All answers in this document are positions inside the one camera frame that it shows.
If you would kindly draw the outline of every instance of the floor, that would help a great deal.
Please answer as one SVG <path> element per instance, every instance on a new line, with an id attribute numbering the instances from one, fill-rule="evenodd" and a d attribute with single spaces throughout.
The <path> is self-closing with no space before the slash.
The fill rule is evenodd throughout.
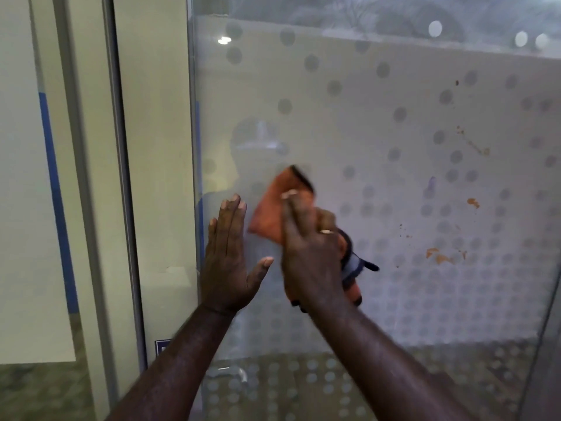
<path id="1" fill-rule="evenodd" d="M 70 315 L 75 362 L 0 365 L 0 421 L 94 421 L 79 314 Z"/>
<path id="2" fill-rule="evenodd" d="M 515 420 L 536 347 L 524 341 L 409 350 L 479 419 L 510 421 Z M 207 419 L 375 420 L 333 355 L 264 356 L 236 364 L 247 372 L 247 383 L 235 377 L 206 380 Z"/>

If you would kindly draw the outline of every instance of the hand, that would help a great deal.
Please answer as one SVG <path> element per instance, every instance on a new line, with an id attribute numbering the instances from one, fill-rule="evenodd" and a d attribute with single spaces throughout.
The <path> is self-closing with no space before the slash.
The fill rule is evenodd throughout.
<path id="1" fill-rule="evenodd" d="M 307 206 L 296 191 L 282 198 L 285 286 L 307 311 L 315 303 L 345 299 L 335 215 Z"/>
<path id="2" fill-rule="evenodd" d="M 209 241 L 201 272 L 202 304 L 234 316 L 247 306 L 273 263 L 264 257 L 248 275 L 243 256 L 243 220 L 247 204 L 239 195 L 222 201 L 218 220 L 209 223 Z"/>

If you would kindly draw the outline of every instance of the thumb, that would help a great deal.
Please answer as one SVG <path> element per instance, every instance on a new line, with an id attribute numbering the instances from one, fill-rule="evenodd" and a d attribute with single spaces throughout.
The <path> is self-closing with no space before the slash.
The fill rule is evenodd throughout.
<path id="1" fill-rule="evenodd" d="M 249 285 L 249 288 L 255 288 L 255 290 L 259 289 L 263 278 L 269 271 L 269 267 L 271 267 L 274 260 L 275 259 L 273 257 L 263 257 L 257 262 L 253 270 L 247 276 L 247 284 Z"/>

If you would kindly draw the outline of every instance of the glass door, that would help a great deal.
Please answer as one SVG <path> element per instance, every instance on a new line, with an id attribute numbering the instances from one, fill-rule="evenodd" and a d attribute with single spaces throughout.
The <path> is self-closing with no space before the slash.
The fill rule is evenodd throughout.
<path id="1" fill-rule="evenodd" d="M 515 419 L 558 274 L 561 0 L 192 1 L 200 225 L 234 192 L 250 218 L 297 164 L 380 266 L 361 310 L 474 415 Z M 252 235 L 246 251 L 280 259 Z M 203 402 L 208 419 L 374 419 L 279 263 Z"/>

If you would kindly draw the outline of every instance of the forearm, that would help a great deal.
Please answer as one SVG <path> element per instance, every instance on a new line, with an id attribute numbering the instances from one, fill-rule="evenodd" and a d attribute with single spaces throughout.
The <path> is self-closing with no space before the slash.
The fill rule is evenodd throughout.
<path id="1" fill-rule="evenodd" d="M 424 367 L 343 298 L 308 309 L 380 421 L 471 420 Z"/>
<path id="2" fill-rule="evenodd" d="M 232 319 L 199 306 L 107 421 L 185 421 Z"/>

